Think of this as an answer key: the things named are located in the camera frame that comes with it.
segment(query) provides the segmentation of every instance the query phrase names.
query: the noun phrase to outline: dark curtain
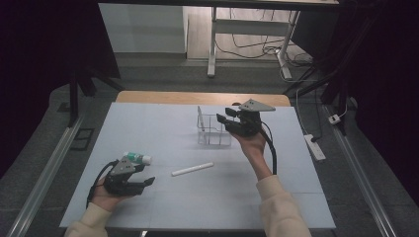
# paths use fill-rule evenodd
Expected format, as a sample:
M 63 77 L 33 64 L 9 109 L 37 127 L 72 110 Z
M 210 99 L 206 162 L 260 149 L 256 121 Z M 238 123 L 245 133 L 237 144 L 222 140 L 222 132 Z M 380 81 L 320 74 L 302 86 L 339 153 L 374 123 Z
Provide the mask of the dark curtain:
M 386 1 L 349 72 L 349 93 L 359 104 L 359 128 L 417 204 L 418 5 L 416 1 Z
M 7 171 L 75 71 L 119 77 L 99 6 L 91 1 L 1 1 L 1 168 Z

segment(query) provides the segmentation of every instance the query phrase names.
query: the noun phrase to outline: power strip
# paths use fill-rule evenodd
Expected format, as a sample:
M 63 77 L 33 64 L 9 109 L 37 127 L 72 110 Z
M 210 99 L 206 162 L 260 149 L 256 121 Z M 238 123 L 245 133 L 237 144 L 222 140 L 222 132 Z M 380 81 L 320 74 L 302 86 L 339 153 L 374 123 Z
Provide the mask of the power strip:
M 322 161 L 325 160 L 326 157 L 323 154 L 323 151 L 321 151 L 320 146 L 318 146 L 317 142 L 312 142 L 311 138 L 313 138 L 313 135 L 308 134 L 304 136 L 305 142 L 307 142 L 308 148 L 311 151 L 311 154 L 314 156 L 314 159 L 316 161 Z

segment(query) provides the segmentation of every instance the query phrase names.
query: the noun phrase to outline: sleeve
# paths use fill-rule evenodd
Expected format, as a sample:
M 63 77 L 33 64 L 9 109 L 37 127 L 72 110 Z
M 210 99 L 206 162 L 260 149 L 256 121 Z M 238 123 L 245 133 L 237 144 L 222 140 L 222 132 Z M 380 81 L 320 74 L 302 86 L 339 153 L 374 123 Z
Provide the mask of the sleeve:
M 259 210 L 268 237 L 311 236 L 295 200 L 284 190 L 278 176 L 267 177 L 256 187 L 262 199 Z
M 107 237 L 105 224 L 111 213 L 90 202 L 83 217 L 73 222 L 65 231 L 65 237 Z

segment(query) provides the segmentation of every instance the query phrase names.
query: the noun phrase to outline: small bottle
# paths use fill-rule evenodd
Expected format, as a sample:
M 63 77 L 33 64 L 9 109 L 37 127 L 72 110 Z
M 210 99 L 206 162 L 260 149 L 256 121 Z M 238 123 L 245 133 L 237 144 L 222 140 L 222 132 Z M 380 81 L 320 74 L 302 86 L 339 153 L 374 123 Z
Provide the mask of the small bottle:
M 125 152 L 124 157 L 126 157 L 128 160 L 130 160 L 133 163 L 139 164 L 139 165 L 151 165 L 151 156 L 147 155 L 141 155 L 139 153 L 134 152 Z

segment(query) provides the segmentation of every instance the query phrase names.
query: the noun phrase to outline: person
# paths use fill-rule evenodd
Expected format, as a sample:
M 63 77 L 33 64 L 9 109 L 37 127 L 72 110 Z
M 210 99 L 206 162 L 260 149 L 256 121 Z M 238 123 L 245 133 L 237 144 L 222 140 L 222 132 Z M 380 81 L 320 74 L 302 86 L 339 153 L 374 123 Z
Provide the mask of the person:
M 251 137 L 232 134 L 241 146 L 244 155 L 255 171 L 261 197 L 260 215 L 268 237 L 306 237 L 311 236 L 302 219 L 298 205 L 292 195 L 284 190 L 278 176 L 273 175 L 264 158 L 266 140 L 261 133 Z M 66 237 L 108 236 L 105 225 L 117 204 L 129 197 L 109 195 L 103 179 L 98 182 L 94 197 L 79 221 L 72 223 L 66 230 Z

